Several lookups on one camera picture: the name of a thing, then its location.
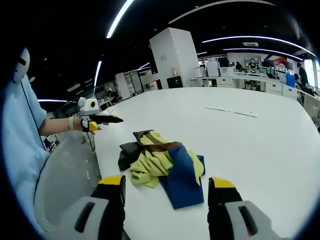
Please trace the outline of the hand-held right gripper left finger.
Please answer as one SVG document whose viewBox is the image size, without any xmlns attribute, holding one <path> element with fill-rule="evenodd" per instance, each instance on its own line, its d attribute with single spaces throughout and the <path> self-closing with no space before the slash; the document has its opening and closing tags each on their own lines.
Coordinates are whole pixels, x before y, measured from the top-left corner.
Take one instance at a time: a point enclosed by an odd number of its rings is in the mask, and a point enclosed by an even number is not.
<svg viewBox="0 0 320 240">
<path fill-rule="evenodd" d="M 60 217 L 55 240 L 120 240 L 123 235 L 126 176 L 99 181 L 90 196 L 83 196 Z"/>
</svg>

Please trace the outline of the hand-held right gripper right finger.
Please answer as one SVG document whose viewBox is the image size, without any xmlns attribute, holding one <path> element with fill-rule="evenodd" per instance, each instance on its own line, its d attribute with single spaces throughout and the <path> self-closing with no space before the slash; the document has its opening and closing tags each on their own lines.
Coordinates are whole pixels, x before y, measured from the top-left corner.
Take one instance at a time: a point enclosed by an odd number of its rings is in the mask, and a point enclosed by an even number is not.
<svg viewBox="0 0 320 240">
<path fill-rule="evenodd" d="M 225 179 L 208 180 L 207 222 L 211 240 L 281 240 L 271 219 Z"/>
</svg>

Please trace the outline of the person's left hand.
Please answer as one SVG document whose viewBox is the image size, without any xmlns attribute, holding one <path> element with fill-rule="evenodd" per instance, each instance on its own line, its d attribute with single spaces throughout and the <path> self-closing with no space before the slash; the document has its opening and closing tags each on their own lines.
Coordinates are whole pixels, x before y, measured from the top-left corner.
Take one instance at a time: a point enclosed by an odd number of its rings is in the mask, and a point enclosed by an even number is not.
<svg viewBox="0 0 320 240">
<path fill-rule="evenodd" d="M 83 120 L 81 117 L 79 116 L 74 116 L 73 117 L 73 128 L 77 131 L 82 131 L 83 132 L 83 129 L 82 129 L 82 126 L 81 126 L 81 120 Z M 94 132 L 84 132 L 84 133 L 91 133 L 91 134 L 95 134 L 96 131 Z"/>
</svg>

